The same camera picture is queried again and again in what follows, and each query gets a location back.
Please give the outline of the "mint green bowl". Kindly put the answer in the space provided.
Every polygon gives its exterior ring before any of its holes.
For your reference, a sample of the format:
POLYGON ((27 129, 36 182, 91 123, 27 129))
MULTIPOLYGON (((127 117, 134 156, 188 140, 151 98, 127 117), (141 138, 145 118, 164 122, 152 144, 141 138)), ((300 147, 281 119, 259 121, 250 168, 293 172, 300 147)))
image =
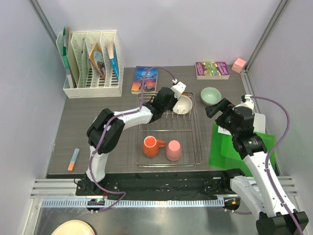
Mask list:
POLYGON ((201 91, 201 100, 206 105, 215 105, 220 102, 222 98, 218 89, 213 87, 206 87, 201 91))

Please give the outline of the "white orange bowl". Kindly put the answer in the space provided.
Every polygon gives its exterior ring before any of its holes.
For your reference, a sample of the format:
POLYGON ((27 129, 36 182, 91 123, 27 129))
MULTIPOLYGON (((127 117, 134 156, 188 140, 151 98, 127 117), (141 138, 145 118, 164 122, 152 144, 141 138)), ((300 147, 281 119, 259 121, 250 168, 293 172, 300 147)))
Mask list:
POLYGON ((182 95, 173 107, 173 112, 179 115, 184 115, 190 112, 192 107, 192 100, 189 97, 182 95))

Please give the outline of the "metal wire dish rack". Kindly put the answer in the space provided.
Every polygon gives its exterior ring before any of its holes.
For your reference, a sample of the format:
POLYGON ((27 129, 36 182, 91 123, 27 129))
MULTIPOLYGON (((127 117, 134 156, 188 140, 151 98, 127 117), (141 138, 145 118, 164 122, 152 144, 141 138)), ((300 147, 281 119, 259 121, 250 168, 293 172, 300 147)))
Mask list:
POLYGON ((192 92, 184 92, 184 97, 191 100, 187 108, 166 111, 157 121, 141 124, 136 127, 136 164, 146 167, 195 166, 202 163, 200 134, 197 122, 195 96, 192 92), (166 148, 160 149, 154 158, 143 154, 145 137, 153 136, 167 143, 176 140, 182 145, 182 156, 177 161, 166 157, 166 148))

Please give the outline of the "pink plastic cup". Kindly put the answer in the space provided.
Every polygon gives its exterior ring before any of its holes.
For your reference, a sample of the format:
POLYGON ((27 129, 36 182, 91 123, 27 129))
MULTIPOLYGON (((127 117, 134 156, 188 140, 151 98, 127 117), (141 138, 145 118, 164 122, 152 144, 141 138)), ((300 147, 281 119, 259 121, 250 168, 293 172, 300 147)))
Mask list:
POLYGON ((166 148, 166 157, 170 161, 178 161, 182 156, 182 146, 179 141, 172 140, 166 148))

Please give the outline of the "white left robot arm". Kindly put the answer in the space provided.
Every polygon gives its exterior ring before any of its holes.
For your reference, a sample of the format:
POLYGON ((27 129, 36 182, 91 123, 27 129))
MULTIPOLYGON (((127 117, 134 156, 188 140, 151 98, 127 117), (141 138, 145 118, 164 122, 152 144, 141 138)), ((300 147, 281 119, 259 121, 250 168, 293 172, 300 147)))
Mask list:
POLYGON ((106 108, 101 111, 87 131, 90 147, 86 172, 90 179, 87 184, 89 192, 93 195, 103 192, 107 158, 118 144, 122 132, 133 126, 155 122, 165 111, 172 111, 184 90, 185 86, 179 82, 171 88, 161 88, 155 97, 135 109, 113 112, 106 108))

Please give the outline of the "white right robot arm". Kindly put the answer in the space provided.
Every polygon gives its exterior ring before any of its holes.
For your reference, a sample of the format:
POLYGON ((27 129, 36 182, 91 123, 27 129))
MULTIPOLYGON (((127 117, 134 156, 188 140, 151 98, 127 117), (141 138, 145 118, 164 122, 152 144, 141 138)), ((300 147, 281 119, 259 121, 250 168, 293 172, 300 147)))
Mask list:
POLYGON ((224 98, 205 109, 209 118, 221 112, 215 122, 231 134, 233 147, 249 168, 257 186, 254 188, 237 168, 223 172, 221 188, 226 193, 235 192, 244 201, 255 217, 258 234, 301 235, 309 219, 286 195, 269 162, 271 152, 254 131, 253 98, 243 95, 242 103, 238 105, 224 98))

